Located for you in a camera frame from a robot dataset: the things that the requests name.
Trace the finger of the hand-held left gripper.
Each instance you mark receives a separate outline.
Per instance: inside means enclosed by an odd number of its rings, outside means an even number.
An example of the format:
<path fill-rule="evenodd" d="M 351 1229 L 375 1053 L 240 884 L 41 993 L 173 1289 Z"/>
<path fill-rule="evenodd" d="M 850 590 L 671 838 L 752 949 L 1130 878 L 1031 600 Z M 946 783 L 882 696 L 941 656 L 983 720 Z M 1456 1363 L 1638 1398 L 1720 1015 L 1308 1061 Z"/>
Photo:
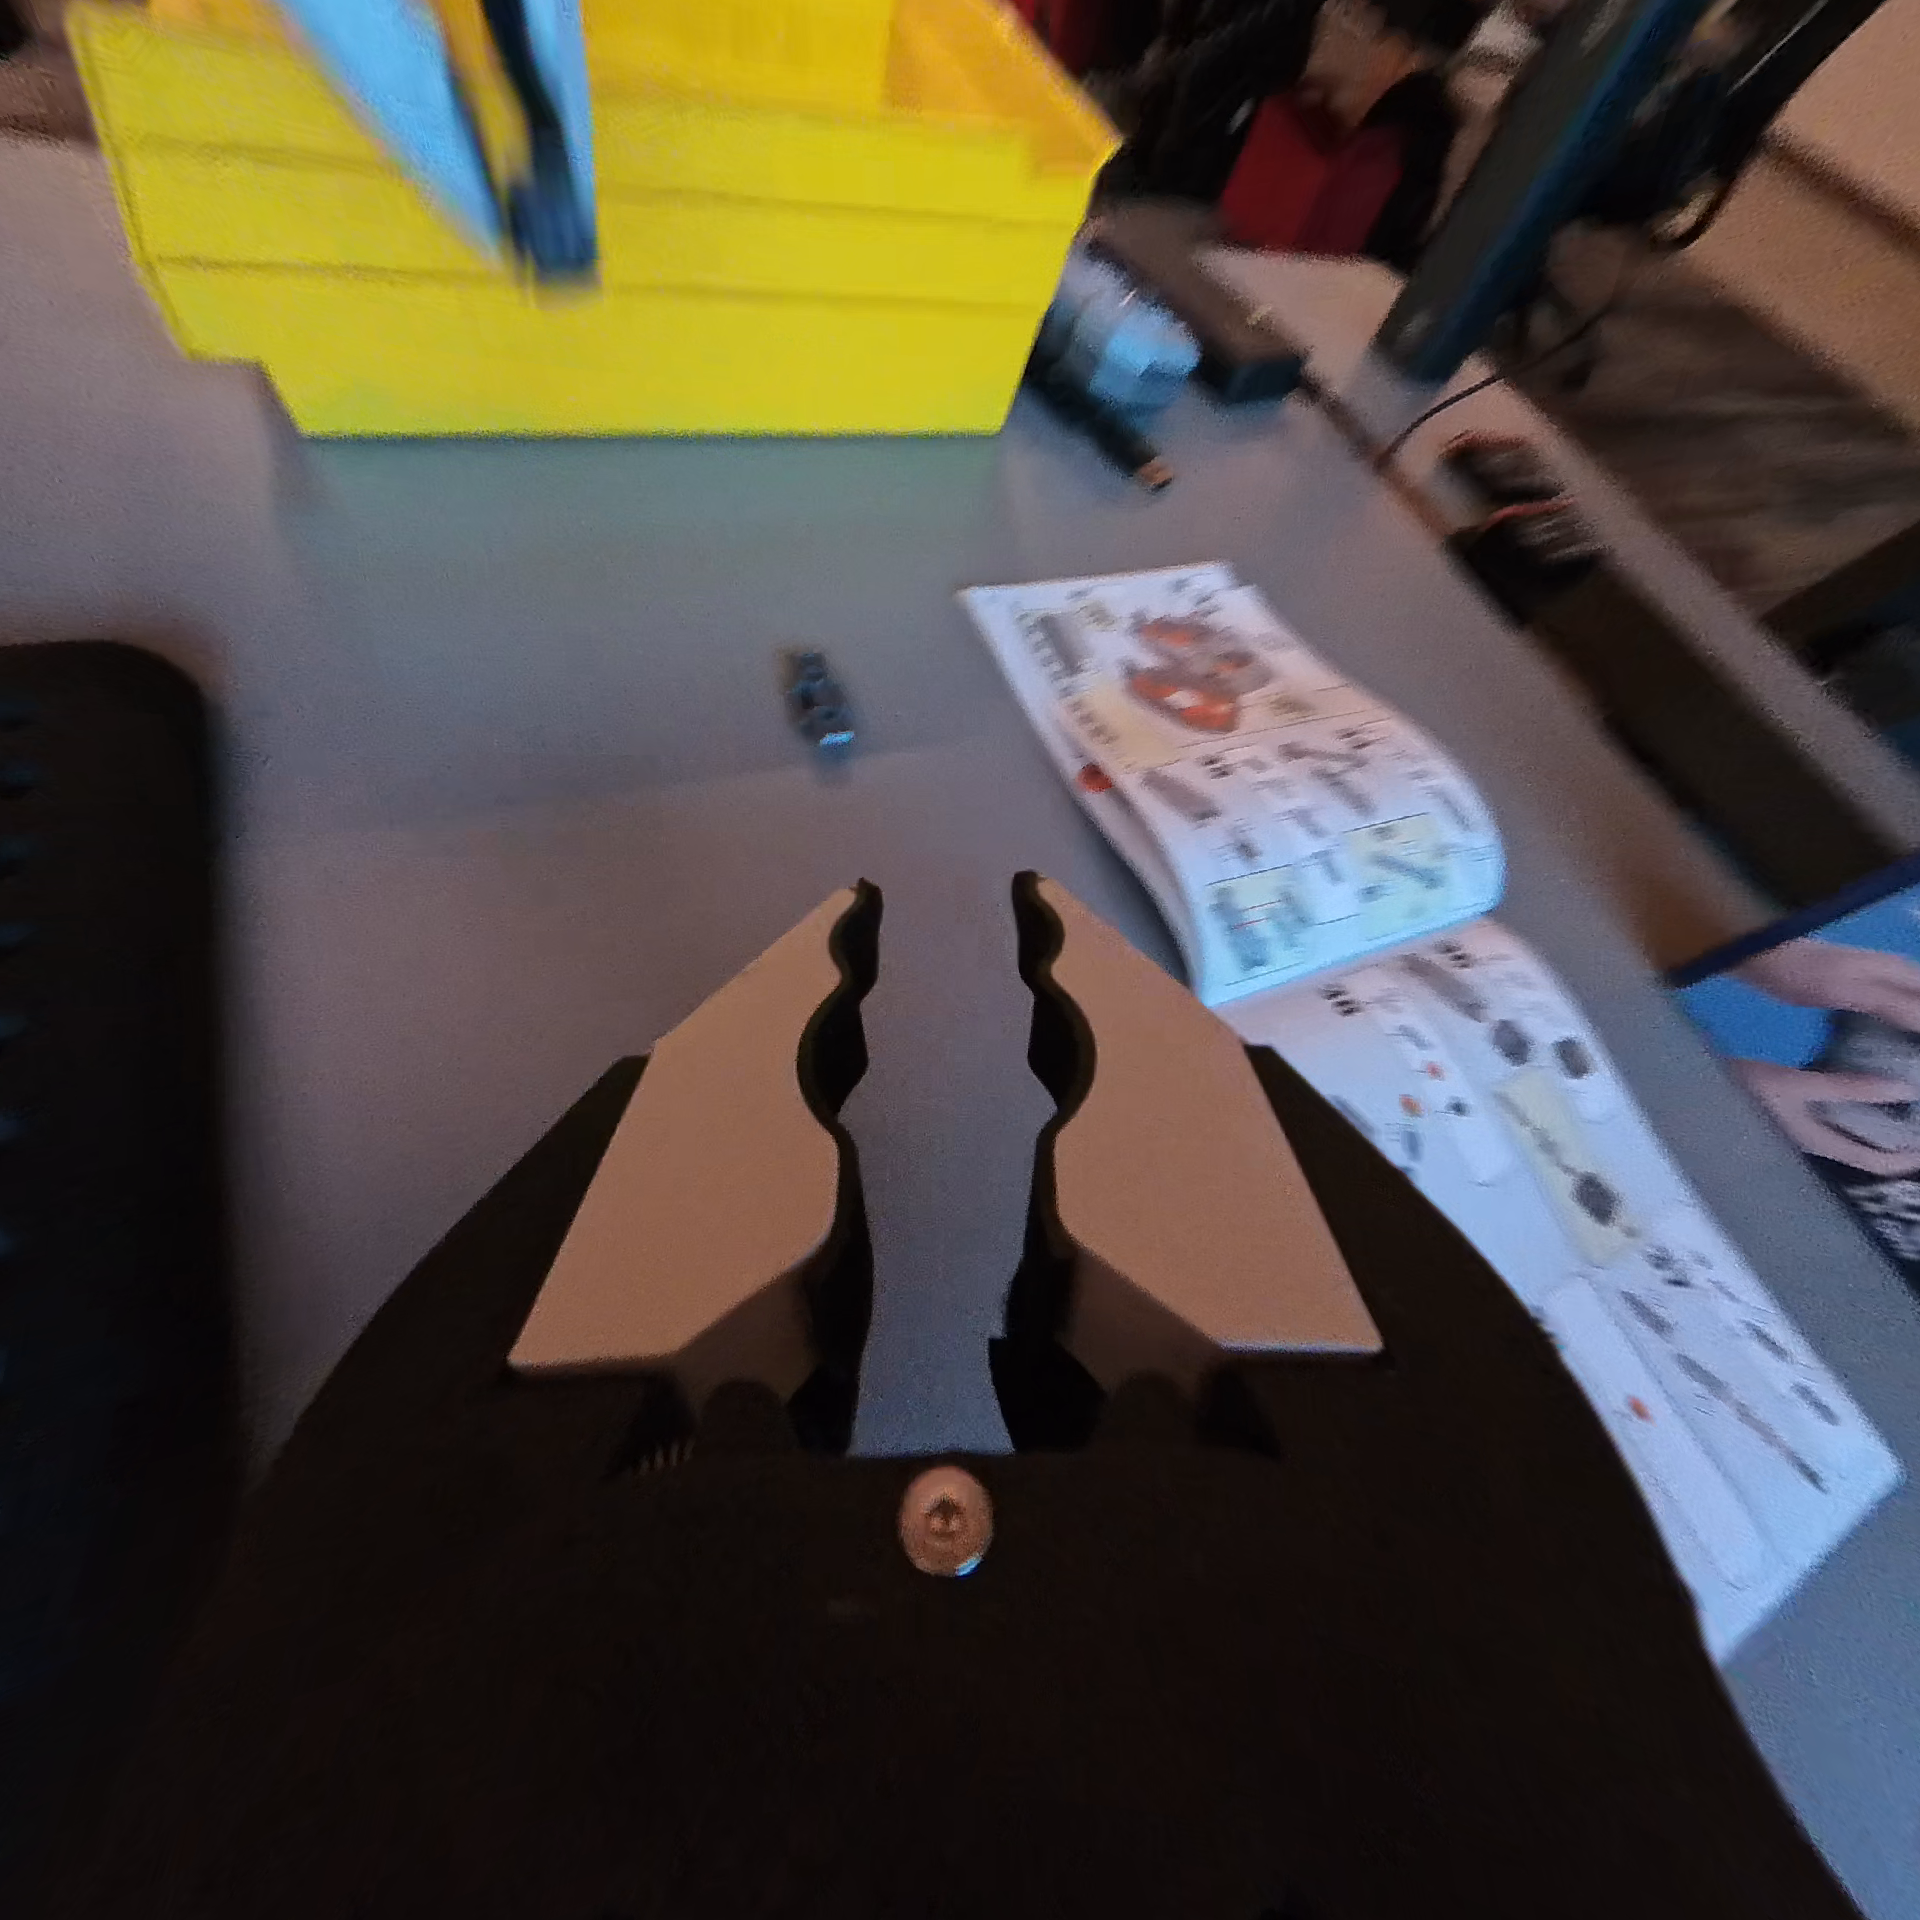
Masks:
<path fill-rule="evenodd" d="M 364 128 L 465 239 L 549 286 L 596 280 L 585 5 L 481 1 L 518 158 L 489 156 L 480 79 L 432 5 L 284 1 L 277 11 Z"/>

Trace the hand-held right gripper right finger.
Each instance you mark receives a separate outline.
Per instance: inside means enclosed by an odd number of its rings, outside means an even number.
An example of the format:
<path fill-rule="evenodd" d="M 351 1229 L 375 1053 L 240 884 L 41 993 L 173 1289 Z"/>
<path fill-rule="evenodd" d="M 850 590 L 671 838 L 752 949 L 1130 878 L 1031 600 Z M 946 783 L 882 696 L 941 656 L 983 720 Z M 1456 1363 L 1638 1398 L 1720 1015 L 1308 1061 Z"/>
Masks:
<path fill-rule="evenodd" d="M 1367 1363 L 1383 1337 L 1247 1047 L 1060 883 L 1013 883 L 1025 1065 L 1050 1099 L 989 1341 L 1017 1452 L 1086 1446 L 1137 1377 Z"/>

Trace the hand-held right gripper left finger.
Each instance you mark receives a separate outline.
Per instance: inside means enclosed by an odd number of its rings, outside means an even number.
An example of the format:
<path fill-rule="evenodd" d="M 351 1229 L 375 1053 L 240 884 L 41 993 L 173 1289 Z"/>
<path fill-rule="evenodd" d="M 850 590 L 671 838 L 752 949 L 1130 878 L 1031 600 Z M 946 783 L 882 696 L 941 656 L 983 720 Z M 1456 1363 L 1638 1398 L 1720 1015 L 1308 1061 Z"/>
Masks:
<path fill-rule="evenodd" d="M 639 1062 L 509 1348 L 522 1383 L 638 1377 L 663 1420 L 768 1389 L 800 1445 L 850 1449 L 873 1237 L 844 1125 L 868 1070 L 880 888 L 831 892 Z"/>

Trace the yellow plastic bin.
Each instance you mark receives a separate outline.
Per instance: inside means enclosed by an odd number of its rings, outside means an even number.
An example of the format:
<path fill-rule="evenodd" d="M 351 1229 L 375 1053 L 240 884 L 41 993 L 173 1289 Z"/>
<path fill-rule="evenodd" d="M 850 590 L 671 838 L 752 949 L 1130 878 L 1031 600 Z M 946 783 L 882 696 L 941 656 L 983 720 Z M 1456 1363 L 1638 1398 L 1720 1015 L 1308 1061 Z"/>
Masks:
<path fill-rule="evenodd" d="M 1117 149 L 1018 5 L 562 5 L 594 263 L 536 280 L 295 5 L 72 5 L 134 273 L 314 441 L 989 436 Z"/>

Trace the toy instruction booklet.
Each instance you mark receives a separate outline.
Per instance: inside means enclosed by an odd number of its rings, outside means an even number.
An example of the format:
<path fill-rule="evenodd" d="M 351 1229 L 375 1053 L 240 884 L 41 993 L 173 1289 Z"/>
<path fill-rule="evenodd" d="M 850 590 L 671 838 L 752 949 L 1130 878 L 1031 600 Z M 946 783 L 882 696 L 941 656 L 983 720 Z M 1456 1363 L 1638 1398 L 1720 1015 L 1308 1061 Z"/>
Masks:
<path fill-rule="evenodd" d="M 1490 919 L 1470 775 L 1231 566 L 957 595 L 1197 999 L 1272 1049 L 1542 1321 L 1724 1662 L 1901 1481 L 1657 1137 L 1565 982 Z"/>

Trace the small dark grey brick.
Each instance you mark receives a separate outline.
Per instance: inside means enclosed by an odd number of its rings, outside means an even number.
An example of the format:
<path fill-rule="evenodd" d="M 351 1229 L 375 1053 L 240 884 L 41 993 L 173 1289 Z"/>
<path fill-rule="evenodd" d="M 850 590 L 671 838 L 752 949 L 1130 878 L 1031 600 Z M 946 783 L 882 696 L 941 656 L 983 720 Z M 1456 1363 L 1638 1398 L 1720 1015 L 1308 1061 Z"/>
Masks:
<path fill-rule="evenodd" d="M 790 727 L 816 755 L 847 756 L 856 742 L 856 720 L 828 653 L 809 646 L 783 646 L 776 664 Z"/>

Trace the grey desk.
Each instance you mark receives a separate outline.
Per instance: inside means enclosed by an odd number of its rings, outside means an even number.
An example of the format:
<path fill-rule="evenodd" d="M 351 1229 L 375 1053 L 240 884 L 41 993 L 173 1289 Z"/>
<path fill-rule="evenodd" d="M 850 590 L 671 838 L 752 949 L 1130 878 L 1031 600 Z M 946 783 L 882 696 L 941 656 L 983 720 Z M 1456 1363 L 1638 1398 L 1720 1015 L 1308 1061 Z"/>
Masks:
<path fill-rule="evenodd" d="M 856 1441 L 616 1469 L 375 1440 L 320 1461 L 286 1624 L 208 1783 L 136 1760 L 129 1915 L 1677 1915 L 1677 1687 L 1601 1596 L 1544 1600 L 1492 1469 L 1494 1364 L 1447 1425 L 1367 1438 L 1325 1526 L 1305 1467 L 1409 1364 L 1281 1366 L 1279 1452 L 1184 1432 L 983 1456 L 980 1571 L 904 1563 L 910 1449 L 999 1441 L 986 1323 L 1034 1135 L 1010 876 L 1169 955 L 953 595 L 1229 560 L 1479 781 L 1504 924 L 1597 1019 L 1682 1171 L 1897 1445 L 1914 1309 L 1653 975 L 1746 892 L 1336 432 L 1185 400 L 1178 481 L 1129 497 L 1028 405 L 984 441 L 300 443 L 237 367 L 188 365 L 102 164 L 5 156 L 5 614 L 149 639 L 208 679 L 230 783 L 230 1152 L 264 1432 L 426 1259 L 463 1304 L 522 1189 L 586 1159 L 647 1047 L 831 886 L 882 892 L 850 1127 L 877 1303 Z M 778 651 L 831 661 L 854 747 L 790 727 Z"/>

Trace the colourful toy box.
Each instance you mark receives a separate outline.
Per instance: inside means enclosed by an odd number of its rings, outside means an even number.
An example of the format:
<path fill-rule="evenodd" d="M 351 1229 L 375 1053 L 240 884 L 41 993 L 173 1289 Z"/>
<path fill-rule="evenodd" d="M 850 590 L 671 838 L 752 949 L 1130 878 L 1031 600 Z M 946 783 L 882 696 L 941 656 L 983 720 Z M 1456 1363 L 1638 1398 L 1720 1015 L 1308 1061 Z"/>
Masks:
<path fill-rule="evenodd" d="M 1917 1292 L 1917 855 L 1664 981 L 1728 1073 Z"/>

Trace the black perforated block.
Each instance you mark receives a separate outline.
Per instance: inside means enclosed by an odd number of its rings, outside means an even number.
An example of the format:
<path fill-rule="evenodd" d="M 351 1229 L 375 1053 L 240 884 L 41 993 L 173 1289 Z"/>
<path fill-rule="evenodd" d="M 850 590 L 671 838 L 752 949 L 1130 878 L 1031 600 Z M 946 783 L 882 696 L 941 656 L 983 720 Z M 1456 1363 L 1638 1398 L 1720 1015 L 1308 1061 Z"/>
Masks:
<path fill-rule="evenodd" d="M 5 646 L 5 1673 L 160 1606 L 233 1462 L 220 783 L 121 639 Z"/>

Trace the light grey side table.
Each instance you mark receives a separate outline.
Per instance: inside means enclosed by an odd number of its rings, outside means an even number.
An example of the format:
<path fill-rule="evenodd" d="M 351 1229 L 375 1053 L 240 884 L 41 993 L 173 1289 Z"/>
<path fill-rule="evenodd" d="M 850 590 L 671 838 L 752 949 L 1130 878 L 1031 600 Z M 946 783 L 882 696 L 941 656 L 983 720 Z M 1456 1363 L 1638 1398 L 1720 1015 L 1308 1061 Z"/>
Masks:
<path fill-rule="evenodd" d="M 1308 347 L 1302 391 L 1352 457 L 1728 864 L 1777 901 L 1808 903 L 1914 853 L 1914 776 L 1660 535 L 1506 367 L 1477 351 L 1444 381 L 1417 383 L 1374 349 L 1400 295 L 1397 273 L 1358 255 L 1250 255 L 1236 273 Z M 1600 540 L 1588 576 L 1524 590 L 1461 558 L 1456 533 L 1472 501 L 1442 449 L 1468 430 L 1538 446 Z"/>

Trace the grey toy hub block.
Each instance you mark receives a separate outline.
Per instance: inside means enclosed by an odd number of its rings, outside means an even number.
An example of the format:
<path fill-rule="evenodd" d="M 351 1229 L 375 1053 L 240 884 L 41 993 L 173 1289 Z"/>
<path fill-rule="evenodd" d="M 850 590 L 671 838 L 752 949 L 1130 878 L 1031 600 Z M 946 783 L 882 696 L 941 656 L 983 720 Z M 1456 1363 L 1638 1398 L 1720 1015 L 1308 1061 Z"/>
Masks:
<path fill-rule="evenodd" d="M 1126 269 L 1073 245 L 1040 321 L 1033 365 L 1070 377 L 1133 422 L 1161 416 L 1199 364 L 1193 331 Z"/>

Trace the black battery with red edge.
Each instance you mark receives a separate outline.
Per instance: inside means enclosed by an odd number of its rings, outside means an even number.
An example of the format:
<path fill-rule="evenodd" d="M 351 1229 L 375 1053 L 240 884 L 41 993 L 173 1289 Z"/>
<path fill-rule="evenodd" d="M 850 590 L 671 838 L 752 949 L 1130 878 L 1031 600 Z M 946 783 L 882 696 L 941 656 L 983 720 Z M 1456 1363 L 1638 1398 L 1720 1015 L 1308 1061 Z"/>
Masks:
<path fill-rule="evenodd" d="M 1593 526 L 1532 439 L 1468 430 L 1444 446 L 1442 468 L 1472 501 L 1456 550 L 1481 577 L 1548 590 L 1597 566 Z"/>

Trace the black power adapter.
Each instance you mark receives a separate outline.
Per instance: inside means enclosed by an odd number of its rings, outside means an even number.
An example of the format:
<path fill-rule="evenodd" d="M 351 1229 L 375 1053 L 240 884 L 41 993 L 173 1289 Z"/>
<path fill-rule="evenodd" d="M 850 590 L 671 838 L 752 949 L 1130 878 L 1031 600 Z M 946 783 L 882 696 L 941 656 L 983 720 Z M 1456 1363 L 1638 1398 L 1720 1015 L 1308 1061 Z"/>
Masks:
<path fill-rule="evenodd" d="M 1194 372 L 1226 405 L 1263 405 L 1301 388 L 1308 347 L 1281 324 L 1271 301 L 1236 273 L 1250 253 L 1199 247 L 1190 253 L 1190 311 L 1184 327 L 1194 343 Z"/>

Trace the red fabric item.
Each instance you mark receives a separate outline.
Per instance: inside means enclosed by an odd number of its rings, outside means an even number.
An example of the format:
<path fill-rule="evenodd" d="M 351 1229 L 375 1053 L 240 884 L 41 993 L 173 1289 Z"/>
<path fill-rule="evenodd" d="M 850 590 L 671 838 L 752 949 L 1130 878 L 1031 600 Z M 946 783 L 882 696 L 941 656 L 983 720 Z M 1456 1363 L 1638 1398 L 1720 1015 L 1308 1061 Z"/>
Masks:
<path fill-rule="evenodd" d="M 1216 204 L 1220 241 L 1301 255 L 1369 255 L 1405 269 L 1442 198 L 1458 115 L 1417 69 L 1348 126 L 1293 88 L 1262 103 Z"/>

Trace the black metal post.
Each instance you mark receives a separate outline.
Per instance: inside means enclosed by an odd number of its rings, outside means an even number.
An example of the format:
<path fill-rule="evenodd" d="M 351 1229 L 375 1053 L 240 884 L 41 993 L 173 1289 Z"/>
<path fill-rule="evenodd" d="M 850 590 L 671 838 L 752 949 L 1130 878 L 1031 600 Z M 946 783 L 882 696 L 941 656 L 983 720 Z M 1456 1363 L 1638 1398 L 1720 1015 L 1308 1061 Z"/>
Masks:
<path fill-rule="evenodd" d="M 1573 224 L 1697 231 L 1791 95 L 1777 60 L 1820 5 L 1562 5 L 1374 349 L 1436 387 L 1538 295 Z"/>

